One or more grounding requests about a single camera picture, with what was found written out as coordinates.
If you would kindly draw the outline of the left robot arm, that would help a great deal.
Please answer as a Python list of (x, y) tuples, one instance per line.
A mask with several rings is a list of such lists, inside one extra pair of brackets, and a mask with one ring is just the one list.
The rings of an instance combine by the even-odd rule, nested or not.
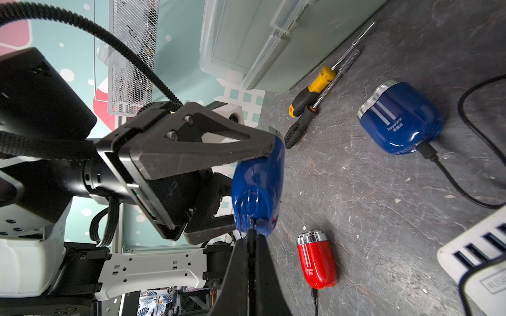
[(161, 235), (199, 245), (233, 231), (224, 196), (253, 193), (273, 211), (284, 147), (268, 130), (182, 104), (113, 34), (65, 9), (1, 4), (1, 24), (61, 22), (116, 49), (167, 101), (100, 140), (91, 111), (34, 47), (1, 57), (1, 314), (93, 315), (116, 296), (222, 279), (210, 315), (288, 315), (264, 235), (184, 254), (112, 254), (121, 204)]

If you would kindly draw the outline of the orange black screwdriver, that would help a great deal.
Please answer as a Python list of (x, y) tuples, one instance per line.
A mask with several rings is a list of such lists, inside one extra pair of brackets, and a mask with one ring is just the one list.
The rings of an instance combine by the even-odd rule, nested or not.
[(303, 138), (309, 124), (317, 116), (321, 102), (360, 53), (360, 50), (352, 47), (333, 67), (323, 67), (316, 79), (297, 94), (289, 107), (289, 115), (297, 121), (290, 126), (284, 137), (287, 149), (294, 147)]

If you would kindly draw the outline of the clear plastic storage box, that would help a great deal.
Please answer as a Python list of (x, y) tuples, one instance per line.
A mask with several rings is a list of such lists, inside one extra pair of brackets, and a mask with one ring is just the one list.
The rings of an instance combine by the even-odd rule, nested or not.
[(200, 67), (245, 90), (286, 92), (383, 1), (207, 1)]

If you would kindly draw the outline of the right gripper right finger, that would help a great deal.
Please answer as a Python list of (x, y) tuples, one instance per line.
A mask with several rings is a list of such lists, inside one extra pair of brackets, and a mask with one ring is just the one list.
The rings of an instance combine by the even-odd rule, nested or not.
[(264, 235), (257, 235), (255, 238), (254, 259), (255, 315), (291, 315)]

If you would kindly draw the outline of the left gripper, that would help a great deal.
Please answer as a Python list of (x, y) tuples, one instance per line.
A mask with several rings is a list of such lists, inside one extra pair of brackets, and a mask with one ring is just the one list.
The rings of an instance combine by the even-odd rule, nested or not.
[(152, 103), (97, 145), (116, 178), (109, 187), (135, 205), (166, 240), (199, 245), (235, 229), (217, 216), (232, 179), (211, 168), (267, 157), (274, 134), (233, 122), (197, 103)]

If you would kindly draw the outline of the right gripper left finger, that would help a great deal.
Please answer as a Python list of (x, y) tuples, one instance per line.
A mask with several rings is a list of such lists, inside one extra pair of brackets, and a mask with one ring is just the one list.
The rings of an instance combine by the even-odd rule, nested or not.
[(249, 313), (249, 252), (247, 241), (237, 241), (221, 292), (208, 315), (248, 315)]

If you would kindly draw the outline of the white power strip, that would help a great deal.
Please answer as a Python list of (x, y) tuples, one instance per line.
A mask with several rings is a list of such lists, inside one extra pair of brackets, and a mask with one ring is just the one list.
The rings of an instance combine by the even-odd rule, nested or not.
[(437, 260), (457, 283), (466, 315), (469, 302), (485, 315), (505, 315), (505, 207), (441, 247)]

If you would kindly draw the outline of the yellow black screwdriver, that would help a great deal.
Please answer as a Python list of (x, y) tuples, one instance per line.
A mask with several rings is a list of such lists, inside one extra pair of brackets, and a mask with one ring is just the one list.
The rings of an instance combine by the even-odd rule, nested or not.
[(316, 79), (305, 89), (300, 91), (289, 107), (289, 114), (293, 118), (300, 117), (305, 109), (315, 111), (322, 100), (332, 90), (338, 80), (347, 72), (350, 66), (360, 55), (360, 44), (366, 35), (374, 29), (375, 21), (370, 21), (368, 26), (360, 33), (358, 38), (337, 60), (332, 67), (324, 67), (320, 70)]

